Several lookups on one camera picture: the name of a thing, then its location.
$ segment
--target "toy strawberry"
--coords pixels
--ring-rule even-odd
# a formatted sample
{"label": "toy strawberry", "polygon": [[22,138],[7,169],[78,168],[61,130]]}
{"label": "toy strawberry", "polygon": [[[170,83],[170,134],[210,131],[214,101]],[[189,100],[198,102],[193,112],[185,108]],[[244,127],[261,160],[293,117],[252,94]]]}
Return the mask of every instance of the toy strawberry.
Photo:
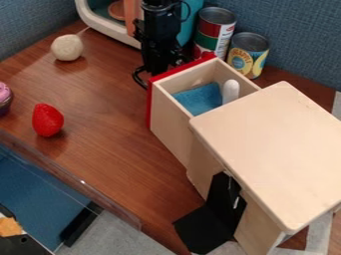
{"label": "toy strawberry", "polygon": [[63,124],[63,115],[54,107],[38,104],[34,108],[32,126],[38,135],[52,136],[62,129]]}

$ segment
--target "white egg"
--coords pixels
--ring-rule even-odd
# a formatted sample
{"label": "white egg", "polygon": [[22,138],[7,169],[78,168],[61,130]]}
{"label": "white egg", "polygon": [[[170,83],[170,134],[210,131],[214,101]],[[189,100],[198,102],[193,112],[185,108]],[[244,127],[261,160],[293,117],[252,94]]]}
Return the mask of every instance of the white egg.
{"label": "white egg", "polygon": [[236,80],[226,81],[221,88],[222,103],[227,104],[239,98],[240,84]]}
{"label": "white egg", "polygon": [[77,35],[60,36],[53,41],[51,51],[61,61],[77,60],[83,53],[83,43]]}

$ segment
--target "box lid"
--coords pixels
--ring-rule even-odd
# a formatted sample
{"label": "box lid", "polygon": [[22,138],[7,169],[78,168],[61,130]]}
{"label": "box lid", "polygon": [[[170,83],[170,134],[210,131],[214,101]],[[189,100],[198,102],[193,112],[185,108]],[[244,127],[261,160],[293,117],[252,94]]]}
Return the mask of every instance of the box lid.
{"label": "box lid", "polygon": [[190,120],[286,233],[341,200],[341,123],[286,82]]}

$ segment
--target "red and white can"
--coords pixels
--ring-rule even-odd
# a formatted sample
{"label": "red and white can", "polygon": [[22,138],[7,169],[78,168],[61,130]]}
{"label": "red and white can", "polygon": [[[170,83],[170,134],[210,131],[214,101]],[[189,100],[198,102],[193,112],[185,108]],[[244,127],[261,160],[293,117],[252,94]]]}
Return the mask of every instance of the red and white can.
{"label": "red and white can", "polygon": [[232,37],[235,15],[219,7],[206,7],[198,13],[199,21],[194,38],[194,57],[200,58],[203,52],[214,52],[225,60],[229,41]]}

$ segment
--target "yellow can label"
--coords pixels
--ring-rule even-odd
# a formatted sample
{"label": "yellow can label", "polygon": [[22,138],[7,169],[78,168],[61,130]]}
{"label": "yellow can label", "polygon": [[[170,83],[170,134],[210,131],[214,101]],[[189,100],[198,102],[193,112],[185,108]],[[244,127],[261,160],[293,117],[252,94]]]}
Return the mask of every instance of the yellow can label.
{"label": "yellow can label", "polygon": [[253,59],[248,52],[239,48],[233,48],[229,51],[227,64],[246,76],[252,70]]}
{"label": "yellow can label", "polygon": [[252,78],[256,78],[260,76],[261,71],[263,70],[265,59],[268,55],[269,51],[264,52],[260,57],[254,62],[253,68],[252,68]]}
{"label": "yellow can label", "polygon": [[228,53],[227,64],[248,79],[257,78],[263,70],[269,51],[247,52],[240,48],[232,48]]}

